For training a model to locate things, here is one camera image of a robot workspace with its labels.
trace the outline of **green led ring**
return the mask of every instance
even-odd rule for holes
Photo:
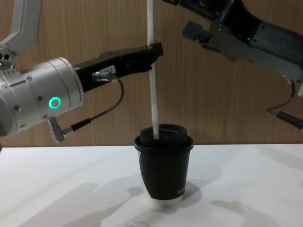
[[[53,101],[58,101],[58,105],[54,106]],[[60,105],[61,105],[61,99],[59,97],[52,97],[48,102],[48,106],[51,109],[57,109]]]

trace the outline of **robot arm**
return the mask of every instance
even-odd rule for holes
[[[41,0],[15,0],[10,35],[0,43],[10,57],[23,54],[37,40]]]
[[[14,135],[48,121],[55,140],[62,142],[101,115],[65,130],[61,130],[56,116],[80,106],[84,92],[126,75],[151,70],[163,49],[161,43],[154,43],[108,52],[74,67],[64,58],[56,58],[21,73],[12,60],[36,41],[40,8],[41,0],[16,0],[12,34],[0,43],[0,136]]]
[[[267,113],[303,130],[303,120],[276,109],[295,94],[295,81],[303,81],[303,35],[262,21],[241,0],[163,0],[181,5],[211,20],[210,31],[189,21],[183,36],[198,40],[203,48],[223,54],[232,61],[249,60],[288,78],[291,95]],[[303,86],[299,91],[303,96]]]

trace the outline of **label sticker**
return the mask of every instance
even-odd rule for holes
[[[116,69],[114,65],[108,66],[102,70],[100,70],[100,72],[111,72],[111,73],[116,73]]]

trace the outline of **cylindrical joint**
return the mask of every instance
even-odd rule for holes
[[[105,81],[105,82],[115,82],[118,81],[118,77],[116,75],[114,75],[111,72],[94,72],[92,74],[92,78],[93,81],[96,82],[101,82],[101,81]]]
[[[63,129],[63,136],[66,138],[74,133],[74,130],[71,128],[71,126]]]
[[[0,70],[0,136],[9,136],[83,103],[83,89],[72,65],[56,58],[25,74]]]

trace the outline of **black paper cup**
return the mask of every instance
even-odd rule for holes
[[[159,140],[152,128],[135,139],[140,171],[147,200],[158,206],[180,202],[185,192],[187,168],[193,139],[186,128],[172,124],[159,125]]]

